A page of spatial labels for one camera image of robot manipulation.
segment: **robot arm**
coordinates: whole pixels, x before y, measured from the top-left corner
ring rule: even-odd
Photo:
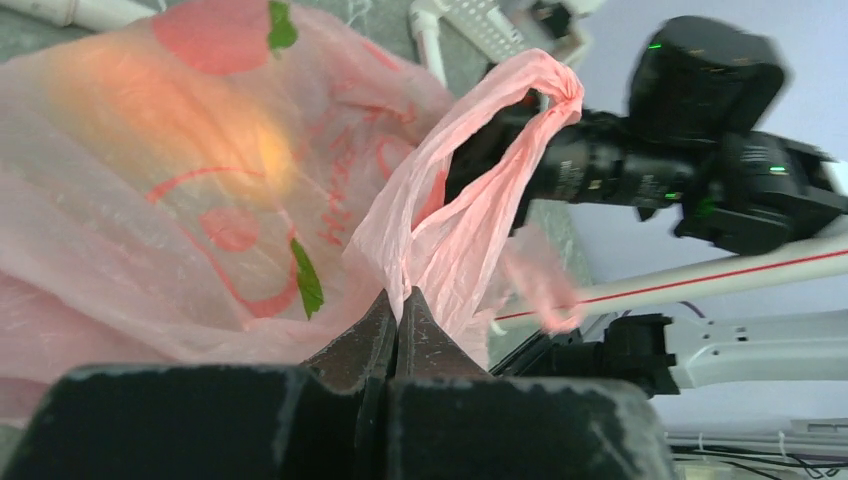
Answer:
[[[786,73],[765,38],[702,17],[669,20],[647,43],[629,114],[584,111],[548,145],[514,222],[533,199],[636,207],[679,204],[677,237],[738,255],[812,238],[848,211],[837,163],[812,145],[753,131]],[[454,155],[446,202],[499,161],[538,113],[531,92]]]
[[[720,22],[672,19],[647,43],[629,114],[584,111],[548,145],[514,227],[536,198],[635,207],[642,221],[680,205],[677,237],[759,255],[832,230],[848,212],[848,167],[753,127],[782,89],[771,43]],[[505,109],[454,156],[446,201],[497,163],[538,101]],[[537,334],[492,373],[618,378],[649,395],[750,380],[848,380],[846,312],[699,323],[620,318],[604,340]]]
[[[616,378],[649,396],[674,395],[740,381],[848,380],[845,352],[848,311],[721,324],[651,314],[614,320],[598,342],[538,334],[492,373]]]

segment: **pink plastic bag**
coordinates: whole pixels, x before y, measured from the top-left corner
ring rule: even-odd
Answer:
[[[483,365],[511,290],[550,326],[576,303],[505,250],[579,116],[573,72],[528,52],[453,104],[334,17],[269,5],[188,2],[0,66],[0,421],[81,364],[299,362],[383,288],[400,318],[420,286]],[[530,87],[555,106],[443,206],[451,152]]]

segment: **gray floor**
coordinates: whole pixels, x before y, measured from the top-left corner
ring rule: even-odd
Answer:
[[[137,1],[151,7],[157,4],[156,0]],[[167,3],[174,5],[180,1],[168,0]],[[352,27],[386,49],[415,61],[415,47],[407,23],[411,0],[301,0],[299,3],[330,11],[349,21]],[[76,28],[59,30],[0,8],[0,62],[87,34]],[[447,26],[444,28],[442,46],[450,89],[454,94],[462,95],[479,80],[486,62],[472,45]],[[539,202],[531,209],[530,215],[531,221],[541,225],[563,252],[569,271],[582,284],[590,283],[589,270],[574,238],[567,207],[559,203]],[[493,363],[513,350],[532,331],[524,329],[505,337],[493,337]],[[3,452],[8,450],[14,435],[13,430],[0,427],[0,469]]]

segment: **red stripe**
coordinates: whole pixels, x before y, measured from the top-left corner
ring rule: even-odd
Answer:
[[[162,198],[164,198],[165,195],[168,194],[168,192],[177,188],[181,183],[186,182],[188,180],[191,180],[194,177],[199,177],[201,175],[206,175],[206,174],[209,174],[209,173],[219,173],[219,172],[238,172],[238,173],[244,173],[244,174],[247,174],[247,175],[253,175],[253,176],[257,176],[257,177],[264,177],[265,176],[262,172],[252,172],[250,170],[246,170],[246,169],[241,168],[241,167],[200,168],[200,169],[197,169],[197,170],[192,170],[188,173],[184,173],[184,174],[179,175],[177,177],[174,177],[170,180],[165,180],[164,182],[160,183],[159,185],[156,185],[155,187],[153,187],[153,189],[150,190],[150,193],[148,193],[145,196],[145,198],[150,203],[154,203],[154,204],[158,203],[159,200],[162,200]]]
[[[762,271],[765,271],[765,270],[774,270],[774,269],[777,269],[777,268],[789,267],[789,266],[792,266],[792,265],[799,265],[799,264],[802,264],[802,263],[811,263],[811,262],[816,262],[816,261],[819,261],[819,260],[826,260],[828,258],[841,257],[843,255],[848,255],[848,250],[840,250],[840,251],[837,251],[837,252],[824,253],[824,254],[821,254],[821,255],[814,255],[812,257],[796,258],[795,260],[787,260],[785,262],[772,263],[772,264],[769,264],[769,265],[761,265],[759,267],[744,268],[742,270],[734,270],[734,271],[731,271],[731,272],[718,273],[718,274],[715,274],[715,275],[708,275],[706,277],[691,278],[689,280],[681,280],[679,282],[667,283],[665,285],[656,285],[656,286],[653,286],[653,287],[641,288],[639,290],[631,290],[629,292],[616,293],[616,294],[613,294],[613,295],[607,295],[605,297],[592,298],[590,300],[586,300],[586,302],[584,302],[584,303],[597,303],[597,302],[602,302],[604,300],[613,300],[613,299],[616,299],[616,298],[629,297],[629,296],[632,296],[632,295],[640,295],[640,294],[643,294],[643,293],[656,292],[656,291],[659,291],[659,290],[667,290],[669,288],[674,288],[674,287],[682,287],[684,285],[693,285],[693,284],[696,284],[696,283],[709,282],[711,280],[720,280],[722,278],[736,277],[736,276],[745,275],[745,274],[748,274],[748,273],[762,272]],[[535,313],[535,312],[513,313],[513,314],[510,314],[510,315],[504,315],[502,317],[498,317],[495,320],[507,320],[507,319],[510,319],[510,318],[524,317],[524,316],[527,316],[527,315],[532,315],[533,313]]]

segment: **white pipe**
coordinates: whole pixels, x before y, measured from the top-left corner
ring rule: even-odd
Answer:
[[[586,315],[665,305],[848,272],[848,234],[793,242],[753,257],[730,257],[581,290]],[[503,329],[538,323],[526,305],[499,315]]]
[[[409,23],[421,65],[447,86],[445,62],[439,44],[439,20],[445,11],[438,1],[416,0],[409,8]]]
[[[117,30],[158,13],[131,0],[0,0],[0,6],[57,27],[73,23],[95,32]]]

